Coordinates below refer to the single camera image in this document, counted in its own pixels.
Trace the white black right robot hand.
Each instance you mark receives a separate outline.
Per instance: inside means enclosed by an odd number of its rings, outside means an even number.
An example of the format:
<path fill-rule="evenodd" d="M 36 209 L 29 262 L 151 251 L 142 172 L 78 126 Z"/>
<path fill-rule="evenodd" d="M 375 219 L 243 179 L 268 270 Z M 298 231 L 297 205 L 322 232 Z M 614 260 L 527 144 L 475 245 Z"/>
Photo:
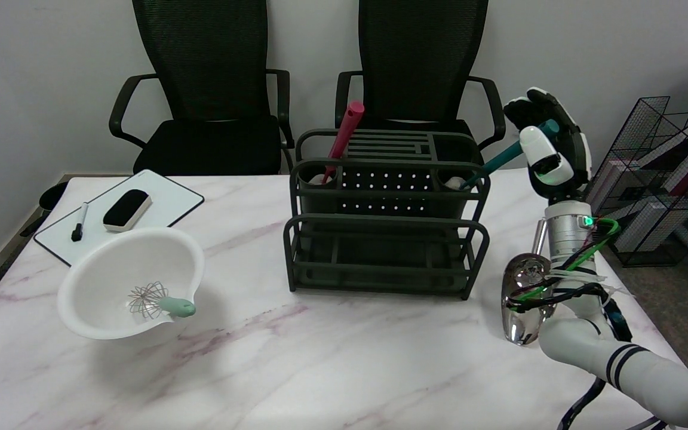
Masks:
<path fill-rule="evenodd" d="M 518 129 L 533 190 L 549 206 L 583 201 L 592 180 L 592 158 L 585 134 L 552 93 L 530 87 L 510 100 L 504 114 Z"/>

